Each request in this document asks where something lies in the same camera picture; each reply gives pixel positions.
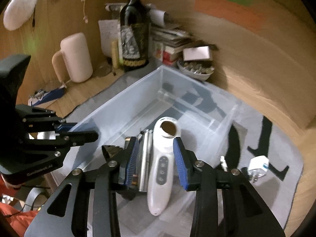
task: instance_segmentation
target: wine bottle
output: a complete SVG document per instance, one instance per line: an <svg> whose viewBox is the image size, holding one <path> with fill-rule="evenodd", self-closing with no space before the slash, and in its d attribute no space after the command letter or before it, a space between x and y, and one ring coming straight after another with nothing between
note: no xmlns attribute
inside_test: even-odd
<svg viewBox="0 0 316 237"><path fill-rule="evenodd" d="M140 0L129 0L119 18L120 63L125 71L148 63L149 18Z"/></svg>

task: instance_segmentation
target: white paper sheet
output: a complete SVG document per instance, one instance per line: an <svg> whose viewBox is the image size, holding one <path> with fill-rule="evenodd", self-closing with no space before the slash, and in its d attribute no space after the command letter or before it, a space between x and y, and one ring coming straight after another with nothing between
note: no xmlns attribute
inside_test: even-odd
<svg viewBox="0 0 316 237"><path fill-rule="evenodd" d="M112 57L111 40L117 39L118 21L117 20L99 20L99 29L101 36L101 49L105 56Z"/></svg>
<svg viewBox="0 0 316 237"><path fill-rule="evenodd" d="M165 27L165 11L151 9L149 11L150 20L157 26Z"/></svg>

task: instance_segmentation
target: small box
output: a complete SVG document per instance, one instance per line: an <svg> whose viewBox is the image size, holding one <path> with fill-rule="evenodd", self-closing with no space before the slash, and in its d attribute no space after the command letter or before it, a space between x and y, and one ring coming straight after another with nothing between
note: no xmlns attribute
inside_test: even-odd
<svg viewBox="0 0 316 237"><path fill-rule="evenodd" d="M212 51L208 46L186 48L183 50L184 61L208 60L212 61Z"/></svg>
<svg viewBox="0 0 316 237"><path fill-rule="evenodd" d="M156 59L163 61L164 44L162 42L153 40L152 46L154 50L153 56Z"/></svg>

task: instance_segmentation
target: bottle label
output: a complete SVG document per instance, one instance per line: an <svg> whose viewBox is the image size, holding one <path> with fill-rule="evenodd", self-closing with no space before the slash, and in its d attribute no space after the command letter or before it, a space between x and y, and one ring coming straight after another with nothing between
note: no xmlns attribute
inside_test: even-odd
<svg viewBox="0 0 316 237"><path fill-rule="evenodd" d="M121 26L121 47L123 64L126 66L141 66L148 57L148 24L138 23Z"/></svg>

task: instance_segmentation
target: electrical plug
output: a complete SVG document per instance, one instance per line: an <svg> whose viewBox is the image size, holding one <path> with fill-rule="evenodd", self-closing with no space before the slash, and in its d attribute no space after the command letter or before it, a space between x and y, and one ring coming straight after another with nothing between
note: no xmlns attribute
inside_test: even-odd
<svg viewBox="0 0 316 237"><path fill-rule="evenodd" d="M227 172L228 171L228 166L226 164L226 160L225 160L225 157L224 156L221 156L221 166L222 166L222 169Z"/></svg>
<svg viewBox="0 0 316 237"><path fill-rule="evenodd" d="M250 160L249 167L247 169L249 177L253 183L258 181L259 177L263 177L267 174L269 168L269 159L266 156L258 156Z"/></svg>

